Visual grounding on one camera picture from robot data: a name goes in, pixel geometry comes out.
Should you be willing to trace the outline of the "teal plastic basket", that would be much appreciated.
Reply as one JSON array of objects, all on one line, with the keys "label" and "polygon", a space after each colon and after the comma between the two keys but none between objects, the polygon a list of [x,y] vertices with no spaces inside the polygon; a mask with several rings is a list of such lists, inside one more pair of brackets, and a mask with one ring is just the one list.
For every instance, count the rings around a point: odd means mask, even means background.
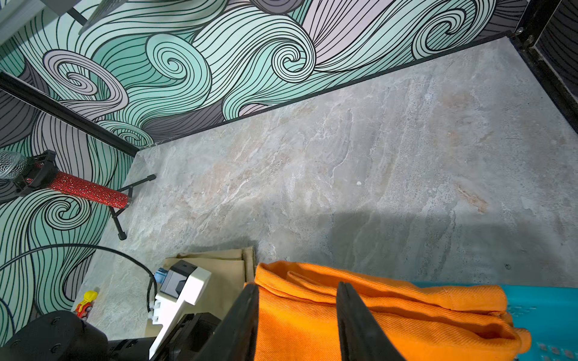
[{"label": "teal plastic basket", "polygon": [[501,284],[514,326],[531,334],[514,360],[577,359],[577,289]]}]

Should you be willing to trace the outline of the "orange pants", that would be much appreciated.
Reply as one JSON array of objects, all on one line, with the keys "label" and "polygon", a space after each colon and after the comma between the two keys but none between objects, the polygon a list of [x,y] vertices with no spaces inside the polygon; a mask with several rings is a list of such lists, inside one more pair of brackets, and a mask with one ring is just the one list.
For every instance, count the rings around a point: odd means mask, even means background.
[{"label": "orange pants", "polygon": [[258,360],[339,360],[337,288],[351,284],[407,360],[512,360],[531,348],[497,285],[417,287],[308,263],[261,263]]}]

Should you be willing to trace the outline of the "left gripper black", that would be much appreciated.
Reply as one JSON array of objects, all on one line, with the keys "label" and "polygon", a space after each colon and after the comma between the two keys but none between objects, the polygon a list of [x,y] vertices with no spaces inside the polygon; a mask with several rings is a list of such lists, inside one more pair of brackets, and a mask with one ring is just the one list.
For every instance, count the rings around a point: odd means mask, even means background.
[{"label": "left gripper black", "polygon": [[221,320],[210,313],[186,314],[157,348],[151,360],[193,360]]}]

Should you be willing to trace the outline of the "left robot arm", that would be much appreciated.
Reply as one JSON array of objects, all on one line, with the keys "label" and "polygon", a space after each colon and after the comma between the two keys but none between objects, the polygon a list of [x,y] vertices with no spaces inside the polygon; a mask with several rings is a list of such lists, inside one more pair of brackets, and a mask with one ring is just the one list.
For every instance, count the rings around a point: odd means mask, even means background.
[{"label": "left robot arm", "polygon": [[153,356],[154,337],[108,340],[105,333],[68,311],[46,314],[1,347],[2,360],[194,360],[221,321],[187,314]]}]

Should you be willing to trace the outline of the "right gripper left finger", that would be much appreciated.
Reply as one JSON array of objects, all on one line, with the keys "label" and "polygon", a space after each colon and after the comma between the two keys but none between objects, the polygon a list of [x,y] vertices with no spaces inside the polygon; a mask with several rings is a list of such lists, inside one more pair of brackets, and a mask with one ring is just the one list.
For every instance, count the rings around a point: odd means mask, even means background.
[{"label": "right gripper left finger", "polygon": [[194,360],[254,360],[258,318],[259,288],[248,284]]}]

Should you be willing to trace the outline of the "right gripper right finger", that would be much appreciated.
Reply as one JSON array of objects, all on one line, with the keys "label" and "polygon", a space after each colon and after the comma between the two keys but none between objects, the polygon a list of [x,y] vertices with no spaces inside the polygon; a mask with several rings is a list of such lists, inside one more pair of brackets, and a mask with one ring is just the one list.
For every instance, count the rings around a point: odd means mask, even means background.
[{"label": "right gripper right finger", "polygon": [[351,284],[340,282],[336,307],[342,360],[404,360]]}]

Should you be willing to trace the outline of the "tan pants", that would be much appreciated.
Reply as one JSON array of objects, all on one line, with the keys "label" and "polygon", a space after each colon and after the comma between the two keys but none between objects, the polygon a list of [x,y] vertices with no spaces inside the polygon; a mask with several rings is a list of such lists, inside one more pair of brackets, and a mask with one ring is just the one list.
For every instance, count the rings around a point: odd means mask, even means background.
[{"label": "tan pants", "polygon": [[197,304],[185,306],[185,314],[208,312],[223,319],[245,284],[254,281],[256,256],[253,247],[178,254],[176,257],[166,258],[162,268],[167,270],[179,260],[185,260],[212,273]]}]

